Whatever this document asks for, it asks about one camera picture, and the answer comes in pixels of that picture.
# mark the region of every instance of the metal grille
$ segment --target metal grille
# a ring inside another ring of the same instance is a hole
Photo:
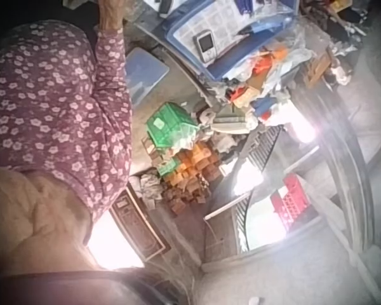
[[[268,159],[274,149],[282,128],[282,126],[270,127],[266,132],[256,134],[255,139],[250,142],[251,146],[248,149],[247,158],[261,172],[264,171],[264,168],[267,165]],[[248,246],[246,222],[253,192],[254,189],[250,191],[250,195],[247,198],[241,200],[234,207],[236,214],[236,231],[239,238],[241,252],[250,251]]]

